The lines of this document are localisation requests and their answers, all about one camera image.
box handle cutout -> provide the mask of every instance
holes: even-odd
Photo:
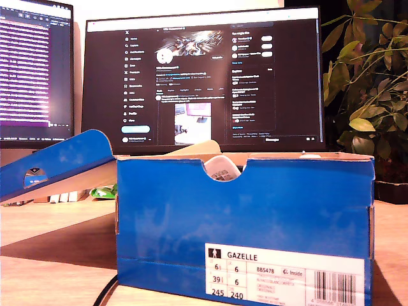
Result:
[[[48,177],[44,170],[40,168],[31,168],[24,175],[23,186],[24,189],[27,189],[46,181],[48,181]]]

social media webpage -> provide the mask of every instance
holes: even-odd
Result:
[[[323,142],[316,18],[114,31],[92,23],[82,127],[104,131],[114,152]]]

computer monitor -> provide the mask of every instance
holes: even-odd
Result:
[[[73,136],[73,7],[0,0],[0,147]]]
[[[82,131],[114,154],[323,150],[319,27],[316,7],[88,20]]]

wooden desk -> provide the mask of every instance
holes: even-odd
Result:
[[[408,305],[408,205],[375,203],[374,306]],[[1,207],[1,302],[92,305],[116,275],[113,201]],[[225,305],[118,286],[106,306]]]

image thumbnail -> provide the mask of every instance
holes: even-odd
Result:
[[[175,104],[174,144],[192,145],[211,139],[211,103]]]
[[[205,55],[222,43],[223,32],[185,32],[164,40],[162,49],[169,49],[173,56]]]

